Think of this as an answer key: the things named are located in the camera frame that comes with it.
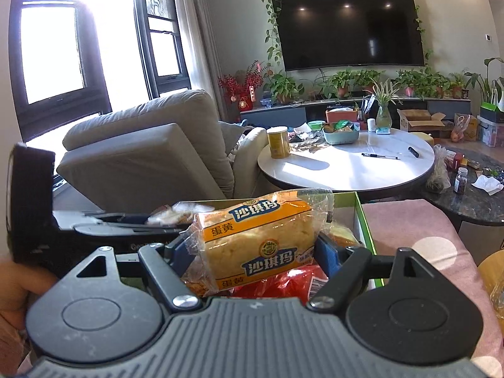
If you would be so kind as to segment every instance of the gray sofa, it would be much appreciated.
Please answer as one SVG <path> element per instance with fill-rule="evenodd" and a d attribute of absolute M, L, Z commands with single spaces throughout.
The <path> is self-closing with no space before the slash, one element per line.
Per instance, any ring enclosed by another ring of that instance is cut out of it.
<path fill-rule="evenodd" d="M 189 90 L 74 126 L 57 172 L 107 212 L 150 213 L 181 200 L 253 198 L 276 190 L 261 174 L 266 131 L 220 123 L 211 97 Z"/>

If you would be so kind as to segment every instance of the metal screw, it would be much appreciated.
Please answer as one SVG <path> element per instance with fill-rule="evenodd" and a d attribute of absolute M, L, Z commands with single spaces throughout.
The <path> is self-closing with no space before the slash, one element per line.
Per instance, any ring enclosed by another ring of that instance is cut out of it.
<path fill-rule="evenodd" d="M 198 303 L 198 298 L 189 294 L 178 295 L 173 299 L 173 305 L 180 308 L 196 307 Z"/>
<path fill-rule="evenodd" d="M 325 295 L 321 297 L 314 297 L 310 301 L 310 305 L 318 310 L 327 310 L 334 306 L 334 299 Z"/>

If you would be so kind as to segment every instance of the pen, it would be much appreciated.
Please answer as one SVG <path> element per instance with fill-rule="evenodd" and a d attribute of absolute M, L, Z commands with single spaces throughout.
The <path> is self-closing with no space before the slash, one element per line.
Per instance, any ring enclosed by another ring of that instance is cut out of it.
<path fill-rule="evenodd" d="M 411 146 L 408 148 L 408 150 L 413 154 L 414 157 L 416 157 L 417 159 L 420 157 L 420 154 L 414 150 Z"/>
<path fill-rule="evenodd" d="M 368 158 L 379 158 L 379 159 L 394 159 L 399 160 L 397 156 L 384 156 L 384 155 L 375 155 L 375 154 L 362 154 L 362 156 L 367 156 Z"/>

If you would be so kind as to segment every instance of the sofa armrest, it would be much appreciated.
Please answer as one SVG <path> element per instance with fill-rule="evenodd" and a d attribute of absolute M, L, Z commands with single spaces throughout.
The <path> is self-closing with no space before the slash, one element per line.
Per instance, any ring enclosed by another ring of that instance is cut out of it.
<path fill-rule="evenodd" d="M 238 148 L 234 159 L 234 194 L 235 199 L 252 198 L 255 185 L 261 174 L 257 158 L 268 145 L 268 134 L 263 128 L 254 128 Z"/>
<path fill-rule="evenodd" d="M 57 172 L 107 212 L 148 214 L 182 200 L 225 199 L 175 123 L 69 151 Z"/>

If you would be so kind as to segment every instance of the sachima package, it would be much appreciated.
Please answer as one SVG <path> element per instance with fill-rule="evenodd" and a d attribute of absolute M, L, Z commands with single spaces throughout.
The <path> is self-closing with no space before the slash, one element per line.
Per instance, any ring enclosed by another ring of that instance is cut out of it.
<path fill-rule="evenodd" d="M 311 264 L 334 197 L 330 190 L 276 192 L 226 210 L 198 213 L 186 245 L 203 263 L 210 291 L 222 291 Z"/>

